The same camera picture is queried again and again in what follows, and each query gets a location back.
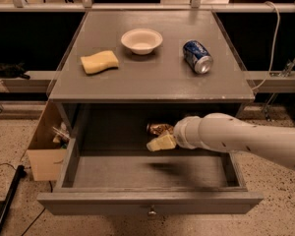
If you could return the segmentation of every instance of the white cable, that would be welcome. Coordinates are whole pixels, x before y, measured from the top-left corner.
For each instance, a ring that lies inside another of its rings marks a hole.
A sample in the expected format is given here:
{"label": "white cable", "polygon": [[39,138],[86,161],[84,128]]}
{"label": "white cable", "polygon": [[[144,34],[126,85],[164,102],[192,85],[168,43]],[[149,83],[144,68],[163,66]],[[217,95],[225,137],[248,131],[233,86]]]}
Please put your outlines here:
{"label": "white cable", "polygon": [[[272,49],[271,49],[271,57],[270,57],[270,62],[269,62],[269,67],[268,67],[268,73],[269,73],[272,69],[272,64],[273,64],[275,42],[276,42],[277,31],[278,31],[278,27],[279,27],[279,23],[280,23],[280,16],[279,16],[279,12],[278,12],[275,4],[273,4],[272,2],[269,2],[269,1],[266,1],[265,3],[267,5],[269,5],[270,7],[273,7],[276,12],[276,15],[277,15],[276,28],[275,28],[275,32],[274,32],[274,36],[273,36]],[[264,84],[265,81],[266,81],[266,76],[265,76],[264,80],[261,81],[257,86],[252,88],[252,90],[258,89],[261,85]]]}

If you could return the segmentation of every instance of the blue soda can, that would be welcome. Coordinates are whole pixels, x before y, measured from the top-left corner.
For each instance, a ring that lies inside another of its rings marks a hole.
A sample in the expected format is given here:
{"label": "blue soda can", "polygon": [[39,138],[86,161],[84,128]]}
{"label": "blue soda can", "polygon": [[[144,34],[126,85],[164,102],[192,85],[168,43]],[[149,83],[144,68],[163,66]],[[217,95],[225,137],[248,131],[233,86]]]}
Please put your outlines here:
{"label": "blue soda can", "polygon": [[183,47],[184,58],[197,74],[205,74],[213,65],[213,59],[203,45],[190,40]]}

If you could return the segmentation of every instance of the can lid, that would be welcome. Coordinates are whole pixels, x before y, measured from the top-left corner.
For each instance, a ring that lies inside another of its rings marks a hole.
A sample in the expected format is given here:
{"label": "can lid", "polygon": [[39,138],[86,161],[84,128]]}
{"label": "can lid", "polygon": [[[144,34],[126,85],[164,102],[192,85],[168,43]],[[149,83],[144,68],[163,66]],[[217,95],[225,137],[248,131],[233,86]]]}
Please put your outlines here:
{"label": "can lid", "polygon": [[197,74],[205,74],[211,68],[213,64],[213,59],[210,56],[203,57],[199,60],[195,66],[195,72]]}

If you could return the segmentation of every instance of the gray tabletop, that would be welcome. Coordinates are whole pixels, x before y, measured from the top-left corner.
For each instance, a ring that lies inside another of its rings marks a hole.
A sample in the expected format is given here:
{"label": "gray tabletop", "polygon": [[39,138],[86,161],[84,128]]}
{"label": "gray tabletop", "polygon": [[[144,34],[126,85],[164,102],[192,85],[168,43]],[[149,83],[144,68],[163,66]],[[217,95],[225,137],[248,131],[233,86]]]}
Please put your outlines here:
{"label": "gray tabletop", "polygon": [[[128,30],[159,31],[163,43],[139,56],[124,47]],[[183,58],[183,45],[202,43],[214,64],[195,74]],[[80,57],[112,50],[119,68],[88,76]],[[58,102],[248,102],[254,94],[209,11],[89,12],[50,95]]]}

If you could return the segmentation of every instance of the black pole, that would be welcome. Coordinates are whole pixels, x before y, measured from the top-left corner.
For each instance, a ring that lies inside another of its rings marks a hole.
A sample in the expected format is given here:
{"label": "black pole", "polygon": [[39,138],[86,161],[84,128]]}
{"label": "black pole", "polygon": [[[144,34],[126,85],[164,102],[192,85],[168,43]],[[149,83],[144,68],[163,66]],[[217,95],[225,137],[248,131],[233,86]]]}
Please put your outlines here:
{"label": "black pole", "polygon": [[19,165],[16,173],[14,174],[14,177],[13,177],[12,183],[10,185],[6,199],[5,199],[5,201],[1,207],[1,210],[0,210],[0,233],[1,233],[4,221],[8,215],[9,208],[12,203],[13,197],[16,194],[20,179],[25,177],[26,174],[27,174],[27,172],[24,171],[24,167],[22,165]]}

